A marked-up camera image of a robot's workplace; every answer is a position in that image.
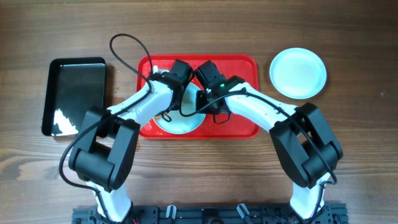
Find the light blue plate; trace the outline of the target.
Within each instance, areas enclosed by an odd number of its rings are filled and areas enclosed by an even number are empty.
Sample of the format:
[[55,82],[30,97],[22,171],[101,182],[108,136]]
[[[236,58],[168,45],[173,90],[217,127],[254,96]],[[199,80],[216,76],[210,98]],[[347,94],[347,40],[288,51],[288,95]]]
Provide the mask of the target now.
[[[194,83],[187,86],[182,100],[182,112],[190,114],[196,111],[196,93],[200,88]],[[198,128],[204,121],[205,114],[195,114],[190,117],[184,117],[179,113],[179,110],[170,111],[168,115],[171,117],[171,122],[167,122],[161,116],[153,118],[158,127],[167,133],[171,134],[186,134]]]
[[322,91],[327,71],[321,58],[312,51],[290,48],[274,57],[269,67],[269,78],[279,93],[304,100]]

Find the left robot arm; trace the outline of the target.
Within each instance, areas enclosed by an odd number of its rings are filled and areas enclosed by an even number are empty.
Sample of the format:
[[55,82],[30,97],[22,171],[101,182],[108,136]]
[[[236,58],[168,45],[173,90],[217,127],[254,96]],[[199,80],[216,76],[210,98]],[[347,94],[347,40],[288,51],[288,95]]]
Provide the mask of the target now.
[[86,112],[78,136],[66,148],[62,161],[84,181],[97,205],[74,210],[73,223],[137,223],[133,203],[124,185],[133,165],[139,132],[154,116],[175,110],[192,68],[181,60],[163,72],[152,70],[145,85],[122,103]]

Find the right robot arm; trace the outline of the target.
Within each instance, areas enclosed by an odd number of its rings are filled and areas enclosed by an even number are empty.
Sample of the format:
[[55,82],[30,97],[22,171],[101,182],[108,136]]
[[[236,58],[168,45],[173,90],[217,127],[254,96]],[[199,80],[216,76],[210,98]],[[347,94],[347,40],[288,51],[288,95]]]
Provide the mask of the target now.
[[295,106],[277,101],[240,77],[226,78],[212,61],[193,74],[203,87],[197,93],[196,112],[240,115],[267,131],[294,183],[290,207],[303,221],[314,221],[324,205],[326,185],[337,183],[334,170],[343,157],[322,112],[312,103]]

